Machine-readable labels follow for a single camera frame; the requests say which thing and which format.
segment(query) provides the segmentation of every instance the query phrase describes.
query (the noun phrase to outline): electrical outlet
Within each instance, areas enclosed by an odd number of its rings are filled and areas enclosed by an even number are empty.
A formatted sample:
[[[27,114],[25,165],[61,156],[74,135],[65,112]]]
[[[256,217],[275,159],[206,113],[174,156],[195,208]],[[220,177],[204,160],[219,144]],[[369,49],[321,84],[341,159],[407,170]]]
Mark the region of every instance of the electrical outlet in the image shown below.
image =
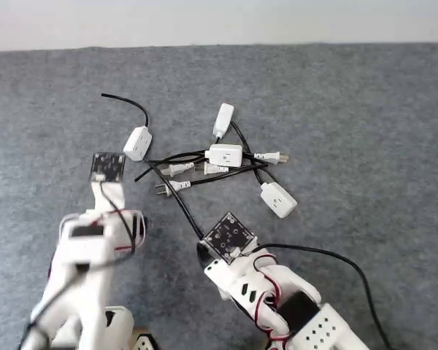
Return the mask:
[[[261,189],[264,203],[281,219],[287,217],[297,206],[297,201],[276,182],[264,183]]]
[[[146,126],[135,128],[123,148],[123,152],[134,162],[143,160],[153,136]]]

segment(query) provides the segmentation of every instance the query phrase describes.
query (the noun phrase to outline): circuit board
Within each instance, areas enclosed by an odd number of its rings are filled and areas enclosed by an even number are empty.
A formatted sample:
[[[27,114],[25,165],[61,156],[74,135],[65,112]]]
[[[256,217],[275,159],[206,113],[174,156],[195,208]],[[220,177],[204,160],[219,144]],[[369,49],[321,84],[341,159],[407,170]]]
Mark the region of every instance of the circuit board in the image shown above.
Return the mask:
[[[93,156],[90,179],[94,182],[121,182],[124,168],[123,153],[97,152]]]
[[[230,265],[254,237],[255,235],[228,212],[204,237],[204,241]]]

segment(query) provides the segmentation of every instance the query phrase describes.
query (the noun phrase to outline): power cord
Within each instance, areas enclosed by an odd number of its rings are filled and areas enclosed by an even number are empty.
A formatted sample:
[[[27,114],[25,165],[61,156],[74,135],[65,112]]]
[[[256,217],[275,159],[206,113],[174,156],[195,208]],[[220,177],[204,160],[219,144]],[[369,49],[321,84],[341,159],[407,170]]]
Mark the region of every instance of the power cord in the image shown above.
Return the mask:
[[[262,244],[260,246],[257,246],[255,249],[253,249],[250,253],[247,253],[244,255],[248,256],[252,253],[259,252],[260,250],[265,249],[265,248],[292,249],[292,250],[299,250],[299,251],[303,251],[303,252],[312,252],[312,253],[328,255],[329,257],[334,257],[334,258],[341,260],[344,263],[347,263],[350,266],[352,266],[357,271],[358,275],[360,276],[360,278],[364,284],[364,289],[365,289],[366,299],[368,301],[368,305],[369,305],[369,309],[370,309],[370,314],[372,315],[374,325],[376,326],[377,331],[383,340],[383,343],[385,344],[387,350],[395,350],[392,347],[390,341],[388,340],[388,336],[386,335],[383,327],[381,326],[381,322],[378,319],[377,312],[374,309],[374,301],[373,301],[373,297],[372,297],[372,291],[370,290],[370,286],[368,283],[368,279],[366,278],[364,271],[356,263],[354,263],[351,259],[344,257],[340,254],[337,254],[335,252],[325,250],[325,249],[312,248],[310,246],[299,246],[299,245],[293,245],[293,244],[278,244],[278,243]]]
[[[24,330],[23,336],[21,337],[20,344],[18,345],[18,350],[21,350],[23,347],[23,344],[26,342],[30,332],[34,329],[38,330],[38,332],[42,335],[42,337],[45,339],[46,342],[46,348],[44,350],[49,348],[50,341],[48,335],[45,333],[45,331],[39,326],[39,320],[42,318],[42,316],[47,312],[47,310],[68,290],[71,286],[73,286],[77,281],[82,279],[86,274],[97,272],[100,270],[104,270],[105,268],[110,268],[112,266],[119,265],[121,263],[124,263],[128,259],[130,259],[135,252],[135,240],[134,240],[134,234],[131,232],[130,227],[128,226],[128,223],[126,222],[125,218],[123,217],[120,209],[114,204],[114,202],[107,196],[105,191],[102,188],[102,182],[99,183],[101,188],[101,194],[107,199],[107,201],[110,203],[111,207],[114,209],[114,211],[119,215],[120,219],[122,220],[123,226],[126,229],[126,232],[128,234],[128,237],[130,238],[131,242],[131,251],[128,254],[125,254],[121,256],[118,259],[111,260],[109,262],[105,262],[104,264],[100,265],[92,265],[90,270],[86,272],[78,272],[76,275],[74,275],[57,293],[54,294],[53,297],[51,297],[46,304],[41,308],[39,313],[34,317],[34,320],[32,322],[29,322]]]
[[[245,138],[245,136],[243,136],[243,133],[239,129],[239,126],[233,120],[231,121],[231,125],[232,125],[232,128],[234,128],[237,135],[239,136],[240,141],[242,141],[243,149],[246,151],[246,153],[251,153],[250,146],[248,145],[247,139]],[[252,159],[250,159],[250,163],[252,166],[254,166],[256,164],[256,162]],[[263,184],[264,181],[261,178],[261,176],[258,172],[258,169],[255,169],[253,171],[253,173],[255,173],[256,181],[258,181],[259,184]]]
[[[141,104],[139,104],[138,102],[135,102],[133,100],[130,100],[129,98],[125,98],[125,97],[121,97],[121,96],[117,96],[117,95],[110,95],[109,93],[102,93],[101,94],[102,97],[107,97],[107,98],[113,98],[114,100],[119,100],[119,101],[123,101],[126,102],[127,104],[131,104],[133,106],[138,107],[139,109],[142,110],[142,112],[145,115],[145,126],[147,127],[147,125],[149,124],[149,114],[147,113],[146,108],[144,108]]]
[[[173,188],[170,181],[166,179],[166,177],[161,173],[161,171],[156,167],[155,164],[151,164],[149,162],[146,162],[151,170],[154,170],[155,173],[161,178],[162,182],[165,184],[166,188],[169,189],[171,194],[174,196],[175,200],[177,201],[178,205],[183,211],[183,214],[186,216],[188,222],[190,223],[191,227],[193,228],[193,231],[195,231],[195,234],[198,236],[199,240],[202,240],[204,237],[203,232],[201,231],[201,228],[199,228],[198,224],[196,224],[195,219],[191,215],[190,211],[188,210],[187,206],[183,202],[182,198],[178,195],[177,191]]]
[[[194,159],[188,159],[188,160],[181,160],[181,161],[176,161],[174,159],[177,158],[184,158],[184,157],[188,157],[188,156],[196,156]],[[201,151],[196,151],[196,152],[184,152],[184,153],[178,153],[176,155],[171,155],[170,157],[167,157],[163,160],[148,160],[146,163],[148,165],[153,164],[154,166],[159,166],[161,164],[178,164],[178,163],[184,163],[184,162],[195,162],[195,161],[199,161],[202,162],[204,160],[204,150]],[[139,176],[137,176],[134,181],[138,182],[139,180],[141,180],[143,177],[145,177],[151,170],[153,170],[151,167],[149,167],[148,169],[146,169],[145,171],[143,171]]]
[[[209,182],[214,182],[217,180],[225,179],[225,178],[230,177],[230,176],[238,175],[238,174],[244,173],[246,171],[264,168],[266,166],[268,166],[268,165],[267,164],[260,164],[257,166],[241,166],[241,167],[235,168],[234,170],[229,171],[227,173],[217,175],[217,176],[208,177],[206,179],[200,179],[200,180],[194,180],[194,181],[172,181],[172,180],[169,180],[169,183],[175,192],[179,192],[181,190],[184,190],[185,188],[190,188],[190,187],[197,185],[197,184],[207,184]],[[164,188],[164,190],[157,192],[156,195],[166,195],[167,197],[170,197],[173,194],[170,187],[166,186],[165,184],[157,184],[156,187],[163,187]]]

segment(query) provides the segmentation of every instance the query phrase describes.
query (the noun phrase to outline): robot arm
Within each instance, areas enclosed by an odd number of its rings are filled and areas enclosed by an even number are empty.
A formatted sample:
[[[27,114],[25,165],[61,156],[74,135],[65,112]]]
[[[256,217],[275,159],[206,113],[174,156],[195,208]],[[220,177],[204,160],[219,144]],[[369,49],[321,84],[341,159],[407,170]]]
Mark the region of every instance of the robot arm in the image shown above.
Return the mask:
[[[220,229],[216,226],[203,242],[203,246],[212,247],[219,255],[210,238],[220,236],[222,228],[231,227],[230,213],[227,218],[229,222],[218,225]],[[239,254],[235,245],[224,253],[225,259],[210,256],[202,262],[204,273],[218,287],[221,297],[232,300],[269,336],[268,349],[369,350],[328,303],[321,303],[316,288],[286,266],[277,264],[275,256],[265,249],[252,252],[257,246],[253,236],[246,247],[239,246]]]
[[[94,157],[124,162],[120,155]],[[52,339],[53,346],[79,350],[128,349],[133,317],[123,307],[107,307],[112,263],[118,252],[131,249],[130,235],[135,246],[142,244],[145,221],[140,211],[124,209],[121,183],[104,181],[111,175],[103,169],[101,181],[92,179],[94,209],[62,222],[44,294],[31,313],[34,326],[21,349],[46,349]]]

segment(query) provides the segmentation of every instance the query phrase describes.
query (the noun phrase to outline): floor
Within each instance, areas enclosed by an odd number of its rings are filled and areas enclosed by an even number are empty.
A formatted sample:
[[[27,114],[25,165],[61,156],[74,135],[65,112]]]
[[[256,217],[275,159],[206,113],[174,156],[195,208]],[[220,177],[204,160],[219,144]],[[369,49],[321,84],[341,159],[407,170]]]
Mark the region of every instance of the floor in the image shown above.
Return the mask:
[[[279,219],[252,174],[181,193],[204,231],[232,211],[262,243],[334,250],[366,272],[397,349],[438,349],[438,44],[147,47],[0,52],[0,349],[40,299],[63,215],[93,205],[92,154],[120,151],[152,117],[151,158],[204,149],[222,102],[299,205]],[[224,142],[237,143],[229,131]],[[127,163],[127,208],[149,219],[142,251],[118,267],[112,304],[162,349],[258,349],[264,335],[220,299],[196,237],[154,174]],[[199,177],[185,174],[181,179]],[[355,271],[273,251],[314,284],[371,350],[384,349]]]

